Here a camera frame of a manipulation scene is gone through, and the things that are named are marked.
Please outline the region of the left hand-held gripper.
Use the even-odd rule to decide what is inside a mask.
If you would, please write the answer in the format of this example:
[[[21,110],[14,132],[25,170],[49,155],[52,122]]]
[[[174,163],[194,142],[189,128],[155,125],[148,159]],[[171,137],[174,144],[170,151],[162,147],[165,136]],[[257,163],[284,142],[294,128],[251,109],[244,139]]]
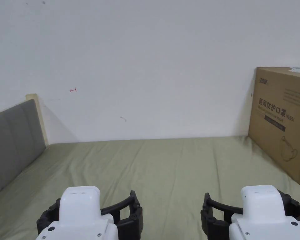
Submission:
[[[120,211],[129,207],[129,216]],[[143,209],[136,192],[112,206],[100,209],[95,186],[67,188],[36,221],[38,240],[140,240]]]

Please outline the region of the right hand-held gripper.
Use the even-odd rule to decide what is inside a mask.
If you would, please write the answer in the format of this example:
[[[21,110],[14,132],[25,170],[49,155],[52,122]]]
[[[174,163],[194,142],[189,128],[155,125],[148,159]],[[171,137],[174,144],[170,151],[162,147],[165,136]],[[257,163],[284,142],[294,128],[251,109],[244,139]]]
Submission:
[[[205,193],[201,226],[208,240],[300,240],[300,203],[272,185],[241,189],[243,208],[211,199]],[[224,220],[213,216],[223,212]]]

